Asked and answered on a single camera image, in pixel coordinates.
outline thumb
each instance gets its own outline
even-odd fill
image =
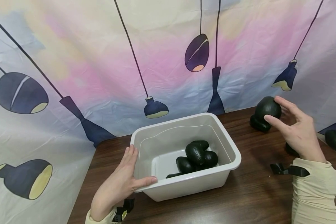
[[[276,129],[278,129],[281,133],[284,133],[288,129],[288,125],[284,124],[281,120],[277,119],[276,117],[273,117],[271,115],[265,115],[264,119],[274,126]]]
[[[135,181],[135,188],[150,186],[151,184],[157,183],[158,179],[156,177],[144,177],[142,179]]]

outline black clip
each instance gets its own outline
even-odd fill
[[[113,217],[112,222],[122,222],[127,213],[130,213],[134,207],[134,198],[125,199],[123,207],[117,207],[116,215]]]
[[[278,175],[295,175],[298,177],[307,177],[310,173],[302,167],[299,166],[290,166],[288,169],[284,169],[281,163],[270,164],[270,168],[273,171],[273,174]]]

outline beige sleeve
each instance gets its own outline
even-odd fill
[[[292,224],[336,224],[336,170],[331,163],[296,158],[307,177],[293,177]]]
[[[101,221],[97,222],[91,218],[91,210],[88,211],[86,215],[85,224],[118,224],[121,222],[112,222],[113,217],[116,215],[117,208],[113,208],[112,211]],[[122,220],[126,217],[126,212],[122,215]]]

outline hand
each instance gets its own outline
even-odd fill
[[[288,124],[270,115],[265,115],[264,119],[281,132],[286,142],[299,153],[300,158],[326,163],[317,140],[312,117],[282,97],[276,96],[275,102],[280,104],[282,120],[285,119]]]
[[[138,149],[134,145],[126,148],[121,163],[109,178],[100,186],[91,203],[91,217],[101,221],[112,210],[114,205],[130,196],[140,187],[156,183],[156,177],[145,177],[136,180],[133,177],[138,157]]]

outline fabric backdrop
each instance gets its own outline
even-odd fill
[[[102,140],[268,95],[336,123],[336,0],[0,0],[0,224],[66,223]]]

